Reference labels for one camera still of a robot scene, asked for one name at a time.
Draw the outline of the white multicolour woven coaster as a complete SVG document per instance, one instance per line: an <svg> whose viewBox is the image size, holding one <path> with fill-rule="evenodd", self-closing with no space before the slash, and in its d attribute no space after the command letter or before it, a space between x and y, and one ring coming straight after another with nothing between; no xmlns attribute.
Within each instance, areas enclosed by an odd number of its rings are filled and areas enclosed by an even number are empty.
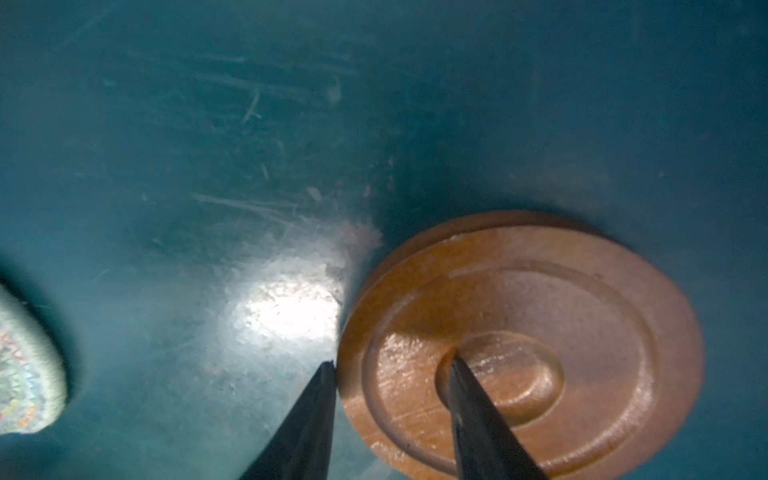
<svg viewBox="0 0 768 480"><path fill-rule="evenodd" d="M68 399L63 357L40 321L1 288L1 434L54 424Z"/></svg>

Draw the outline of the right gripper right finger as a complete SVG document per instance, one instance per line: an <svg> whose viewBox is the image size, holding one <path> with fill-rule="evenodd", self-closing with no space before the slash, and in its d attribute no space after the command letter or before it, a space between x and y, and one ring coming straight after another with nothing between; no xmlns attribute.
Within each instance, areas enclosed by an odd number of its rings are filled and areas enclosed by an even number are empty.
<svg viewBox="0 0 768 480"><path fill-rule="evenodd" d="M458 478L548 479L458 356L449 370L448 408Z"/></svg>

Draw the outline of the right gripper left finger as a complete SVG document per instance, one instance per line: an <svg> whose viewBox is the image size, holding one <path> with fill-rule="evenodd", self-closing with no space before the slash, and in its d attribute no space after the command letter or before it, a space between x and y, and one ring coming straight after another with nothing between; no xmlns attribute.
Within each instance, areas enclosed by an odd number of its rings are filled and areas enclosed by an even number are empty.
<svg viewBox="0 0 768 480"><path fill-rule="evenodd" d="M326 480L333 443L336 370L319 365L271 440L242 474L244 479Z"/></svg>

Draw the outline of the brown wooden round coaster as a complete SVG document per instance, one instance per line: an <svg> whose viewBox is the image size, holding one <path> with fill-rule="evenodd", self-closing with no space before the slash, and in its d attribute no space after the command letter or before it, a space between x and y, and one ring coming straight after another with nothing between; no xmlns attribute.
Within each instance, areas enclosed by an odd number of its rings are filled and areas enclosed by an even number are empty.
<svg viewBox="0 0 768 480"><path fill-rule="evenodd" d="M552 479L616 479L649 460L684 423L705 365L694 310L667 276L586 224L532 211L420 232L354 301L341 403L409 478L457 475L454 356Z"/></svg>

